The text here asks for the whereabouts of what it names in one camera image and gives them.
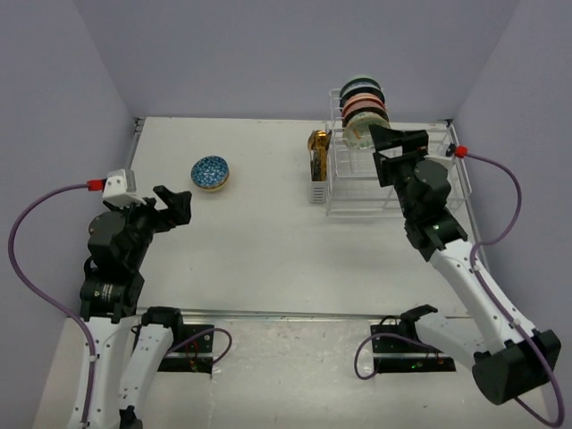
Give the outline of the cream bowl with star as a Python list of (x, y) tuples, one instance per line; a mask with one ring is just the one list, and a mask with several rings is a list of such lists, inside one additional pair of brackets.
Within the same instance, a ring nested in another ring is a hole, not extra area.
[(374, 112), (362, 112), (351, 118), (344, 127), (342, 140), (345, 145), (352, 150), (369, 149), (374, 146), (370, 125), (390, 128), (390, 122), (380, 114)]

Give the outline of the cream bowl yellow centre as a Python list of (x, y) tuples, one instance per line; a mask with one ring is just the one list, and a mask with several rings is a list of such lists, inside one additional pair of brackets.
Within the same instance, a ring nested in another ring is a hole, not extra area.
[(193, 184), (202, 192), (215, 193), (224, 189), (224, 187), (227, 185), (228, 182), (229, 178), (226, 178), (224, 181), (217, 182), (215, 185), (212, 186), (203, 186), (202, 184), (195, 181), (193, 182)]

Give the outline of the blue triangle pattern bowl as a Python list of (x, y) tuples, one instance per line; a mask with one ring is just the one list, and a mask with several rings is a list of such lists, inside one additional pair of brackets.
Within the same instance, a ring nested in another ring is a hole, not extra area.
[(199, 159), (190, 171), (191, 181), (203, 186), (215, 185), (229, 177), (230, 167), (221, 156), (205, 156)]

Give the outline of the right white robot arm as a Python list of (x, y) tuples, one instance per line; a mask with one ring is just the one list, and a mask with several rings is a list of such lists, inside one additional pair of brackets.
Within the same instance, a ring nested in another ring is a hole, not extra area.
[(447, 208), (450, 164), (465, 148), (450, 146), (445, 157), (429, 156), (425, 130), (369, 130), (378, 181), (394, 188), (409, 243), (455, 291), (478, 330), (473, 335), (425, 305), (402, 315), (400, 344), (410, 351), (427, 345), (467, 367), (494, 405), (551, 382), (560, 339), (552, 330), (539, 331), (511, 303)]

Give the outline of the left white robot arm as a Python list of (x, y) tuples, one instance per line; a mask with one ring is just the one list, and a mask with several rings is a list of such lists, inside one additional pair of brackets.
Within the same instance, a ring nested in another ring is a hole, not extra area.
[(139, 269), (158, 233), (189, 224), (192, 195), (156, 186), (153, 197), (139, 198), (114, 184), (105, 181), (107, 209), (88, 227), (79, 315), (85, 342), (70, 428), (140, 428), (138, 409), (163, 356), (186, 339), (181, 311), (154, 307), (131, 358), (124, 357), (144, 285)]

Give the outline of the pink rim bowl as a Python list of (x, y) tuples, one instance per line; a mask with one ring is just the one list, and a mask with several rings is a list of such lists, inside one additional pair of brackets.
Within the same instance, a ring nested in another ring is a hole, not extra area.
[(376, 94), (368, 93), (368, 92), (360, 92), (360, 93), (357, 93), (357, 94), (349, 97), (345, 101), (345, 103), (341, 106), (341, 110), (343, 110), (344, 108), (349, 108), (350, 106), (352, 106), (356, 103), (359, 103), (359, 102), (372, 102), (372, 103), (379, 105), (381, 108), (385, 108), (384, 101), (379, 96), (377, 96)]

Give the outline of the teal rim back bowl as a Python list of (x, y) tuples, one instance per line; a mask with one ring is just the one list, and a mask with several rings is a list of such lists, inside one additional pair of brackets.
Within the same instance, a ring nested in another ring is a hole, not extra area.
[(345, 95), (347, 92), (357, 88), (373, 88), (378, 91), (383, 91), (381, 85), (369, 75), (359, 74), (350, 78), (341, 88), (340, 96)]

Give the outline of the gold utensil in holder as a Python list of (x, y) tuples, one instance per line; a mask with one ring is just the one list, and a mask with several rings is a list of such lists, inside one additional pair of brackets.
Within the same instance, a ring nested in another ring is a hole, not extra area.
[(313, 130), (307, 140), (310, 154), (310, 173), (312, 181), (325, 181), (327, 176), (327, 155), (332, 133), (325, 130)]

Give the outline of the white perforated cutlery holder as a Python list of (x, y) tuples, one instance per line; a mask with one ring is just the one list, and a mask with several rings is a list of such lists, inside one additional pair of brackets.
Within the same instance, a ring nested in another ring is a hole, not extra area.
[(322, 204), (326, 200), (326, 185), (327, 176), (325, 181), (312, 181), (311, 180), (311, 191), (310, 191), (310, 201), (313, 204)]

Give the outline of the aluminium table edge rail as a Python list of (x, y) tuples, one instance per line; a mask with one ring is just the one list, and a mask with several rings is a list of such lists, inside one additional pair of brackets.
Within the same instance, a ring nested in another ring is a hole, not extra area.
[(146, 119), (146, 117), (135, 117), (133, 119), (132, 133), (129, 137), (126, 155), (122, 161), (122, 168), (125, 170), (129, 170), (132, 167)]

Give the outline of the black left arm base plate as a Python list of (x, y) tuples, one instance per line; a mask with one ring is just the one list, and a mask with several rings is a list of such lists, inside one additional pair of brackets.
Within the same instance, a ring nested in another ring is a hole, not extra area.
[(214, 361), (212, 354), (214, 334), (212, 332), (205, 333), (211, 328), (214, 328), (211, 324), (184, 324), (179, 336), (173, 341), (174, 346), (178, 346), (201, 332), (202, 335), (167, 355), (160, 363), (158, 372), (211, 374)]

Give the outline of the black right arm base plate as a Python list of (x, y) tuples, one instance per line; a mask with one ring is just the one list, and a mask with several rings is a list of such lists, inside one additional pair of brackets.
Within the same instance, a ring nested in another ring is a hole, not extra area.
[(456, 372), (454, 360), (436, 350), (418, 347), (395, 338), (372, 340), (374, 370), (378, 374)]

